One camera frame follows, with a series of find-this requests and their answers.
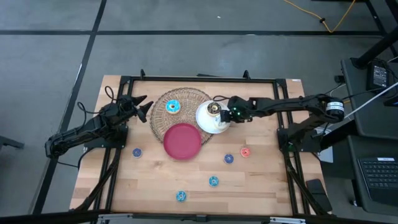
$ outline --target woven placemat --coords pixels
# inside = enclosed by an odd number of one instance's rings
[[[166,103],[169,100],[178,100],[181,109],[177,114],[170,114],[166,111]],[[196,112],[198,107],[211,100],[206,93],[195,88],[177,88],[163,94],[153,106],[150,113],[150,128],[155,137],[163,142],[164,134],[173,125],[179,123],[188,123],[194,125],[200,132],[201,144],[204,145],[213,136],[202,130],[196,120]]]

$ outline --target white object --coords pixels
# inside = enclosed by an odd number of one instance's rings
[[[378,157],[377,160],[378,160],[378,161],[393,161],[393,162],[395,162],[395,159],[394,159],[394,158],[382,158],[382,157]]]
[[[220,115],[213,117],[207,113],[207,106],[212,102],[213,100],[206,101],[198,107],[196,119],[202,130],[210,134],[219,134],[227,130],[231,123],[220,122]],[[217,103],[221,106],[222,110],[229,110],[224,103]]]

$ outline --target blue ring toy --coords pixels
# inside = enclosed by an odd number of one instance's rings
[[[169,113],[177,113],[181,109],[181,104],[178,100],[169,100],[166,103],[166,111]]]
[[[209,178],[209,184],[212,187],[217,187],[218,186],[218,178],[216,176],[211,176]]]
[[[231,164],[234,162],[234,156],[232,156],[231,154],[227,154],[224,156],[224,162],[227,164]]]
[[[185,199],[187,199],[187,194],[185,193],[185,191],[180,190],[179,192],[177,192],[175,198],[178,202],[184,202]]]
[[[139,148],[135,148],[132,151],[132,156],[134,156],[134,158],[137,158],[137,159],[140,158],[142,156],[142,150]]]

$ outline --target red plate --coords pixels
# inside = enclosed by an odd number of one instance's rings
[[[191,124],[175,124],[164,134],[163,146],[174,159],[191,159],[200,151],[200,133]]]

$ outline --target donut toy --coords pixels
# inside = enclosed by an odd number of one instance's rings
[[[249,148],[246,148],[246,147],[243,147],[242,149],[241,149],[241,155],[244,157],[244,158],[247,158],[247,157],[249,157],[250,156],[250,149]]]
[[[220,114],[221,106],[216,102],[211,102],[207,105],[207,113],[210,116],[217,116]]]
[[[169,100],[166,103],[166,111],[170,114],[176,114],[180,111],[181,105],[178,100]]]
[[[234,162],[234,156],[232,156],[231,154],[227,154],[224,156],[224,162],[226,164],[231,164]]]
[[[139,148],[135,148],[132,151],[132,156],[134,156],[134,158],[136,158],[136,159],[140,158],[142,156],[142,150]]]
[[[187,199],[187,193],[185,191],[180,190],[177,192],[175,198],[177,199],[178,202],[184,202]]]
[[[211,176],[209,178],[209,184],[212,187],[217,187],[218,186],[218,178],[216,176]]]

